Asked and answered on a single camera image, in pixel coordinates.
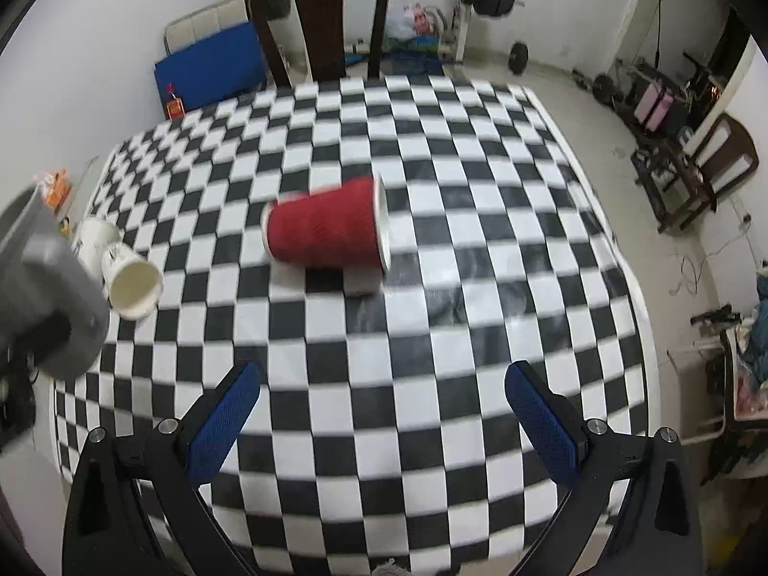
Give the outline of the black white checkered tablecloth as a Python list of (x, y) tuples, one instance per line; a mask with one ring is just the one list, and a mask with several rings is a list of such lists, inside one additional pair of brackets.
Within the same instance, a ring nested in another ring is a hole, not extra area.
[[(388, 272), (272, 262), (269, 203), (358, 177), (384, 186)], [(433, 574), (530, 545), (561, 490), (506, 403), (513, 361), (585, 418), (647, 431), (642, 301), (528, 88), (389, 77), (224, 101), (116, 146), (88, 210), (163, 293), (56, 386), (61, 475), (91, 429), (182, 416), (252, 361), (258, 403), (202, 494), (267, 571)]]

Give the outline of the grey ceramic mug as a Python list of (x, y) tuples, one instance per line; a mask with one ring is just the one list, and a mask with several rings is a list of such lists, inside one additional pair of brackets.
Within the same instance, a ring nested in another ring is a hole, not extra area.
[(102, 290), (60, 233), (42, 187), (26, 187), (1, 213), (2, 346), (33, 333), (52, 347), (36, 365), (74, 381), (94, 364), (108, 323)]

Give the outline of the red ribbed paper cup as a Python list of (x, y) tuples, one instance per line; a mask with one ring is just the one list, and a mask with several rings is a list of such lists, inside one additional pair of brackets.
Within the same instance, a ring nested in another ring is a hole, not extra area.
[(279, 263), (382, 272), (391, 266), (388, 206), (379, 177), (275, 200), (265, 206), (260, 227), (265, 251)]

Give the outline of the white weight bench rack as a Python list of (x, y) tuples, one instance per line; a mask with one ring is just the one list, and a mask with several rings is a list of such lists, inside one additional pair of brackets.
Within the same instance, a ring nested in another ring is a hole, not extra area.
[(466, 44), (468, 44), (468, 28), (470, 27), (472, 15), (471, 0), (457, 0), (453, 9), (452, 26), (452, 46), (454, 64), (462, 64), (465, 61)]

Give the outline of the dark wooden chair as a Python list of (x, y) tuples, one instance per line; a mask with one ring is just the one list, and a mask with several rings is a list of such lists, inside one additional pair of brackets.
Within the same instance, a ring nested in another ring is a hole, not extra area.
[[(385, 17), (389, 0), (376, 0), (368, 40), (367, 77), (380, 77)], [(250, 17), (258, 34), (265, 62), (276, 86), (288, 87), (290, 79), (265, 13), (269, 0), (249, 0)], [(344, 0), (294, 0), (302, 29), (311, 79), (340, 81), (346, 77)]]

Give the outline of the blue folded mat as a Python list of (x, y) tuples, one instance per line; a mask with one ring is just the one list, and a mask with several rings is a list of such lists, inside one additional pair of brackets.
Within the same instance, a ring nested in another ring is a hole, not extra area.
[(165, 56), (154, 75), (162, 106), (173, 88), (185, 109), (194, 110), (262, 88), (267, 66), (254, 27), (241, 24)]

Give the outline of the white paper cup upright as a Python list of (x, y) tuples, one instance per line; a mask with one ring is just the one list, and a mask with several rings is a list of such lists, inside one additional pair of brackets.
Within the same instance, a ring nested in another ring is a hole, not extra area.
[(91, 277), (102, 274), (102, 257), (111, 244), (121, 240), (120, 229), (111, 221), (87, 217), (79, 224), (74, 240), (74, 253)]

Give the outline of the white paper cup lying centre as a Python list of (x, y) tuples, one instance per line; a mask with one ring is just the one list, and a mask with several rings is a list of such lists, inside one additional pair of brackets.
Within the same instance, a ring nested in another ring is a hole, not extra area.
[(113, 310), (125, 320), (139, 321), (155, 310), (163, 293), (163, 276), (152, 262), (122, 242), (108, 246), (102, 275)]

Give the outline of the small barbell on floor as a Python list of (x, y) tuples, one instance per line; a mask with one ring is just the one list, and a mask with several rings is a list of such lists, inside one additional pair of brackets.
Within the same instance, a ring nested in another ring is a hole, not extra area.
[[(530, 65), (530, 49), (526, 43), (514, 42), (510, 47), (508, 60), (506, 60), (506, 66), (508, 66), (509, 72), (514, 75), (522, 75), (528, 69)], [(573, 68), (568, 72), (563, 68), (557, 66), (544, 66), (545, 70), (552, 70), (553, 73), (567, 74), (572, 82), (576, 84), (576, 87), (581, 88), (582, 91), (589, 92), (594, 99), (601, 104), (611, 109), (616, 109), (625, 99), (624, 93), (617, 86), (616, 82), (610, 75), (600, 73), (595, 77), (582, 72), (581, 69)]]

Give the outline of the orange tissue pack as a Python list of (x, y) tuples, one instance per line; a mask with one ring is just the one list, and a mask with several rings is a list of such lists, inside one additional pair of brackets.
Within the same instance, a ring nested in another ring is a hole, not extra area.
[(34, 182), (42, 189), (44, 203), (53, 212), (59, 212), (72, 191), (72, 181), (66, 169), (40, 173), (34, 177)]

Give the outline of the wooden chair by door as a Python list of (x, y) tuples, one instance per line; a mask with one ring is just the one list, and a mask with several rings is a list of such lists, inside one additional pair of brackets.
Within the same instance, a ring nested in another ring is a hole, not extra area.
[(759, 168), (751, 134), (728, 112), (713, 121), (692, 154), (675, 141), (651, 141), (631, 155), (658, 233), (687, 229), (741, 187)]

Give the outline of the dark bottle red label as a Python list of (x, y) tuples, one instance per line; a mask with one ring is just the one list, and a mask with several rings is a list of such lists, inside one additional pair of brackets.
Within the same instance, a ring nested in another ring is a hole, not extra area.
[(165, 101), (165, 113), (168, 119), (175, 120), (185, 116), (185, 106), (179, 95), (174, 90), (174, 84), (167, 84), (165, 86), (165, 92), (167, 93), (167, 101)]

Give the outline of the pile of blue clothes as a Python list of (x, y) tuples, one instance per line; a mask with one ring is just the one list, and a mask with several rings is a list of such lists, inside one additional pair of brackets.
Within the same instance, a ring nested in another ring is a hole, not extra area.
[(759, 304), (748, 329), (741, 324), (738, 347), (739, 355), (750, 368), (761, 389), (767, 387), (767, 266), (756, 272), (756, 292)]

